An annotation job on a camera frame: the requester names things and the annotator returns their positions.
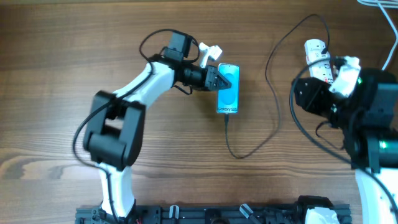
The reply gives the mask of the blue Galaxy smartphone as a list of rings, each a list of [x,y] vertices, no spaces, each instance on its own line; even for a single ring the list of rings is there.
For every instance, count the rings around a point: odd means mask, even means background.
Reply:
[[[216,112],[236,114],[239,108],[239,66],[221,63],[218,71],[231,83],[231,87],[218,92]]]

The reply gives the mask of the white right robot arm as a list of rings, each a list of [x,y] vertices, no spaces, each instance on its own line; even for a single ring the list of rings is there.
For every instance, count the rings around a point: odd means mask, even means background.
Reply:
[[[316,78],[292,81],[289,106],[326,118],[343,132],[346,160],[355,171],[364,223],[397,223],[397,130],[392,128],[397,78],[364,68],[352,94],[340,98]]]

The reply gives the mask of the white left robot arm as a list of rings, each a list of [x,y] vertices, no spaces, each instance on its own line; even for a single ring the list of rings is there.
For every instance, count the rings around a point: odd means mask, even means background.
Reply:
[[[170,42],[150,57],[144,70],[125,87],[112,93],[99,91],[82,123],[83,148],[91,166],[102,171],[103,201],[100,208],[117,223],[134,213],[131,166],[141,151],[147,109],[177,82],[198,91],[218,91],[232,84],[209,59],[217,60],[218,45],[199,43],[189,34],[170,29]]]

